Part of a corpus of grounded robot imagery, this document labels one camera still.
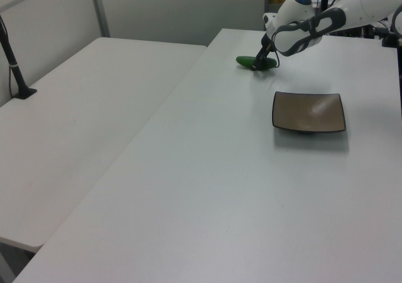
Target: green vegetable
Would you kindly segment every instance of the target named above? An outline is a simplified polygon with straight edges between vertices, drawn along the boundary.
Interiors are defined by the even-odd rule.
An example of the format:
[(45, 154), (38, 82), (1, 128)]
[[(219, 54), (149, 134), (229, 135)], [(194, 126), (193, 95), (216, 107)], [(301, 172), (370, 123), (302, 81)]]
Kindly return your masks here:
[[(256, 60), (255, 57), (251, 56), (238, 56), (236, 61), (246, 68), (251, 68), (254, 61)], [(270, 68), (276, 67), (276, 60), (272, 58), (264, 58), (263, 64), (261, 66), (261, 71), (269, 70)]]

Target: table top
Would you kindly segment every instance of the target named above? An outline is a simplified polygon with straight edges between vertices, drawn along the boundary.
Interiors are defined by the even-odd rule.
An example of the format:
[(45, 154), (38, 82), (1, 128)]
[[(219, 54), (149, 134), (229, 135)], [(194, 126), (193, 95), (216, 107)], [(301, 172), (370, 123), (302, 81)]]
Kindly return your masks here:
[(204, 52), (99, 38), (0, 108), (0, 242), (36, 252)]
[[(236, 65), (262, 34), (220, 32), (16, 283), (402, 281), (396, 50)], [(340, 93), (347, 130), (275, 129), (276, 91)]]

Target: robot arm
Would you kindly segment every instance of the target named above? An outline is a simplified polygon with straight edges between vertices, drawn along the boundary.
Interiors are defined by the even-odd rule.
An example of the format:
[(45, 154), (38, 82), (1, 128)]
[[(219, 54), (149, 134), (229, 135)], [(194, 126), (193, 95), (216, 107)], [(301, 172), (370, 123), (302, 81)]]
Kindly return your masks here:
[[(264, 52), (278, 51), (291, 56), (318, 44), (324, 34), (383, 19), (401, 3), (402, 0), (341, 0), (314, 15), (311, 0), (286, 0), (275, 17), (264, 14), (266, 35), (262, 43), (267, 46)], [(262, 50), (257, 59), (261, 59)]]

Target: square plate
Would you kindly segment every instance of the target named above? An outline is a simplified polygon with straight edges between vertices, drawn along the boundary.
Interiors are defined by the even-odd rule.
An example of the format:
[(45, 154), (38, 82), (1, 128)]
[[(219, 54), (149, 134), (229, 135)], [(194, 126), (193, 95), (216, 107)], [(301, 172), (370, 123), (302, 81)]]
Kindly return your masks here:
[(276, 92), (272, 125), (297, 132), (344, 131), (346, 123), (340, 95)]

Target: green cucumber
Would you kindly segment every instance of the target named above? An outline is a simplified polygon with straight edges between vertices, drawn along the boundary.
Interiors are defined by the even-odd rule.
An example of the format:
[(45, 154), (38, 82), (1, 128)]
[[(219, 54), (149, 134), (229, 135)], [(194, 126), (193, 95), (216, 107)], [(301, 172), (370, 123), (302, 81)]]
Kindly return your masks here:
[[(251, 57), (251, 56), (238, 56), (236, 58), (236, 61), (246, 68), (251, 68), (252, 65), (254, 64), (255, 60), (256, 60), (256, 58)], [(269, 70), (270, 68), (274, 68), (274, 67), (276, 67), (275, 59), (264, 58), (260, 71), (266, 71), (266, 70)]]

